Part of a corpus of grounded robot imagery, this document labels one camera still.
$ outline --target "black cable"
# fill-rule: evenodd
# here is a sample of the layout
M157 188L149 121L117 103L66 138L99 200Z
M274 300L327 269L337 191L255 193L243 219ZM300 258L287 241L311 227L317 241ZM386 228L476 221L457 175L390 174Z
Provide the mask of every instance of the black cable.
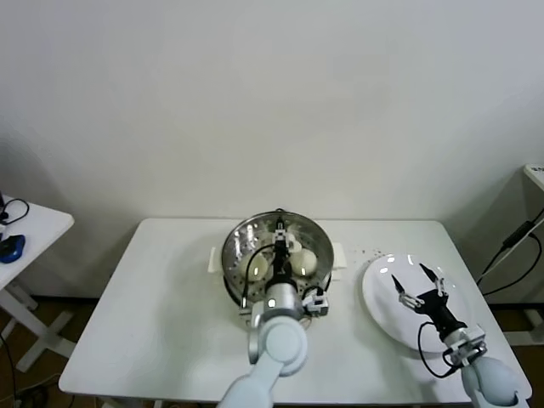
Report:
M538 215L533 218L533 220L531 222L535 223L536 220L542 216L542 214L544 214L544 207L541 209L541 211L538 213Z
M14 361L11 359L11 353L9 352L8 344L6 343L6 340L2 337L2 334L0 334L0 340L2 340L3 346L6 348L6 353L8 354L9 358L9 366L11 368L11 384L14 387L14 400L17 398L17 385L15 384L15 366Z
M4 204L4 206L2 207L2 211L0 211L0 214L5 214L6 209L9 207L9 204L12 204L14 202L22 202L26 207L25 213L16 219L12 219L11 221L2 221L3 225L10 225L10 224L16 223L17 221L20 221L21 219L26 217L28 215L28 212L31 210L31 206L29 206L28 202L26 202L22 198L13 198Z
M241 294L242 299L247 299L247 290L249 289L249 267L252 265L253 259L255 259L255 257L265 249L273 248L274 245L275 244L268 244L265 246L261 246L257 251L252 254L252 257L249 258L249 262L246 266L246 281L244 282L244 291Z
M535 266L538 264L538 261L541 260L541 256L542 256L542 244L541 244L541 240L538 239L538 237L533 234L532 232L529 234L529 238L532 238L533 240L536 241L536 243L538 244L538 255L536 255L536 259L535 259L535 262L533 262L533 264L530 266L529 269L527 269L527 272L525 272L523 275L521 275L518 279L516 279L514 282L512 283L509 283L505 286L501 286L499 287L498 289L495 289L491 292L487 292L487 293L484 293L484 296L487 296L487 295L491 295L493 293L497 293L499 291L502 291L503 289L506 289L507 287L510 287L510 286L513 286L515 285L516 283L520 282L525 276L527 276L528 274L530 274L533 269L535 268Z
M419 351L419 356L422 359L422 362L423 362L423 365L425 366L425 368L427 368L428 372L433 374L433 376L435 376L437 378L449 377L451 374L456 372L459 367L456 367L454 365L450 365L450 364L446 363L448 366L450 366L450 369L444 374L437 374L436 372L433 371L433 369L431 367L428 366L427 361L425 360L425 356L423 355L423 350L422 350L422 331L423 331L423 327L425 327L427 325L434 326L434 323L431 322L431 321L426 321L421 326L419 326L419 330L417 331L417 351Z
M485 273L490 270L491 266L495 263L496 259L499 258L499 256L505 252L507 249L503 246L499 251L495 254L495 256L490 260L490 262L487 264L487 266L484 269L484 272L482 272L482 275L479 276L478 280L476 280L476 285L479 285L480 282L485 278Z

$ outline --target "white table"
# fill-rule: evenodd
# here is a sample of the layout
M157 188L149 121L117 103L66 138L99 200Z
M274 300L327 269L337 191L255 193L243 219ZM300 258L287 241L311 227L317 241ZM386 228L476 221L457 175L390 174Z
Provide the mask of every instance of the white table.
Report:
M0 263L0 307L14 318L2 331L5 339L18 321L38 337L31 349L17 363L17 369L26 372L45 349L70 357L75 344L58 333L70 320L71 314L62 312L50 327L45 326L30 310L37 303L14 281L25 268L57 241L73 224L70 214L30 205L28 215L14 224L8 225L3 232L4 239L9 235L24 235L26 244L21 258L12 263ZM7 210L11 218L24 212L20 203L11 204Z
M211 247L236 220L146 219L141 223L59 382L73 394L217 401L250 369L247 334L220 275L207 273ZM309 357L275 385L276 403L439 404L468 401L460 374L437 380L417 352L388 337L360 298L368 262L408 252L441 266L466 293L485 329L489 356L530 384L445 229L434 221L320 221L348 260L329 290L329 315L308 329ZM431 360L435 370L443 363Z

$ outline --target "white plate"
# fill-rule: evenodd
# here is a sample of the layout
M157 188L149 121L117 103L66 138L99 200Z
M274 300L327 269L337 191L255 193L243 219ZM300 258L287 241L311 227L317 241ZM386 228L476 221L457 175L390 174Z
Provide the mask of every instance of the white plate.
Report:
M425 275L419 263L432 269L438 277L445 278L445 290L450 295L448 309L459 321L470 326L472 319L461 291L440 267L414 255L389 254L377 259L366 270L362 288L366 306L377 324L389 336L415 350L419 326L430 321L430 318L425 314L417 314L399 302L391 274L399 280L406 292L419 296L434 289L433 282ZM432 326L423 329L422 350L429 353L442 353L445 350L445 345Z

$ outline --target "table leg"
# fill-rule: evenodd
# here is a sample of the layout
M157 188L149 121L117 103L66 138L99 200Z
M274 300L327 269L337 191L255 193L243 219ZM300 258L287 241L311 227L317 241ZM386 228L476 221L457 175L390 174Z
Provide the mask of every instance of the table leg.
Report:
M105 403L102 408L144 408L137 399L100 397Z
M13 282L6 286L9 292L11 292L16 298L18 298L28 309L34 310L37 308L37 302L23 290L18 284ZM6 340L11 332L14 330L17 320L11 319L8 324L2 330L2 338Z
M6 290L0 291L0 307L38 337L31 349L17 363L17 370L26 372L45 349L50 349L66 358L70 358L76 344L58 336L57 333L71 319L71 313L62 312L53 324L47 327Z
M8 292L23 303L27 309L36 310L37 302L18 283L11 281L7 286Z

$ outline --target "cable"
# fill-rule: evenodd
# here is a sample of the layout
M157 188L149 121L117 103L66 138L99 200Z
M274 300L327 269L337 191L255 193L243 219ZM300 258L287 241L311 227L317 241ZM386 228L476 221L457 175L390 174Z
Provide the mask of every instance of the cable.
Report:
M478 278L477 284L479 284L479 283L484 279L485 276L489 275L493 270L495 270L495 268L496 268L497 266L499 266L506 258L508 258L508 257L510 256L510 254L512 254L512 252L514 252L514 251L516 250L516 248L519 246L519 244L521 244L521 243L525 240L525 238L527 238L527 237L529 236L530 233L532 233L534 230L536 230L536 229L537 229L538 227L540 227L542 224L544 224L544 218L541 219L538 223L536 223L533 227L531 227L531 228L527 231L527 233L526 233L525 235L523 235L523 237L522 237L521 239L519 239L519 241L518 241L515 245L513 245L513 246L510 248L510 250L509 250L507 253L505 253L504 256L503 256L501 259L499 259L499 261L498 261L497 263L495 263L495 265L493 265L493 266L490 267L487 271L485 271L485 272Z
M479 285L480 282L484 279L484 276L488 274L488 271L490 270L491 266L495 263L496 259L499 258L499 256L506 251L505 247L502 247L499 249L499 251L495 254L495 256L490 260L490 262L487 264L487 266L484 269L484 272L482 272L482 275L476 280L476 285Z
M532 222L535 223L536 220L542 216L542 214L544 214L544 207L541 209L538 215L532 219Z
M423 350L422 350L422 331L423 331L423 327L425 327L427 325L434 326L434 323L431 322L431 321L426 321L425 323L422 323L421 326L419 326L419 330L417 331L417 351L419 351L419 356L421 357L423 365L425 366L425 368L427 368L428 372L433 374L433 376L435 376L437 378L449 377L451 374L456 372L459 367L456 367L454 365L450 365L450 364L446 363L448 366L450 366L450 369L444 374L437 374L436 372L433 371L433 369L431 367L428 366L427 361L425 360L425 356L423 355Z
M505 286L501 286L499 287L498 289L495 289L491 292L487 292L487 293L484 293L484 296L487 296L487 295L491 295L493 293L497 293L499 291L502 291L503 289L506 289L510 286L514 286L516 283L520 282L525 276L527 276L528 274L530 274L533 269L535 268L535 266L538 264L538 261L541 260L541 256L542 256L542 244L541 244L541 240L538 239L538 237L533 234L533 233L530 233L529 234L529 238L532 238L533 240L536 241L536 243L538 244L538 254L536 255L536 259L535 259L535 262L533 262L533 264L530 266L529 269L527 269L527 272L525 272L523 275L521 275L518 279L516 279L514 282L512 283L509 283Z
M44 380L42 380L42 381L40 381L40 382L37 382L37 383L35 383L35 384L32 384L32 385L30 385L30 386L28 386L28 387L21 388L21 389L19 390L19 394L23 394L25 391L31 390L31 389L33 389L33 388L38 388L38 387L40 387L40 386L50 387L51 385L55 385L55 384L57 383L56 381L53 382L52 384L46 385L49 381L51 381L51 380L52 380L53 378L55 378L55 377L60 377L60 373L59 373L59 372L56 372L56 373L54 373L53 375L51 375L51 376L45 378ZM14 397L13 394L7 395L7 396L3 397L2 399L0 399L0 403L1 403L1 402L4 402L5 400L12 399L13 397Z
M14 398L17 395L17 385L15 384L15 366L14 361L11 359L11 353L9 352L8 344L6 343L6 340L3 338L2 334L0 334L0 340L2 340L3 346L6 348L6 353L8 354L9 359L9 367L11 368L11 384L14 388Z
M252 257L249 258L249 262L247 263L247 266L246 266L246 281L244 282L244 291L242 292L241 294L241 299L242 299L242 303L244 303L245 299L247 299L247 290L249 288L249 268L252 266L252 262L253 262L253 259L255 259L255 257L261 253L262 251L264 251L265 249L268 249L268 248L273 248L275 244L268 244L268 245L265 245L265 246L261 246L257 251L255 251L253 254L252 254Z
M16 219L12 219L11 221L2 221L3 225L10 225L10 224L16 223L17 221L20 221L21 219L26 217L28 215L28 212L31 210L31 206L28 204L28 202L26 202L22 198L12 198L11 200L9 200L8 202L4 204L4 206L2 207L2 211L0 211L0 214L5 214L6 209L9 207L9 204L12 204L17 201L22 202L25 205L26 207L25 213Z

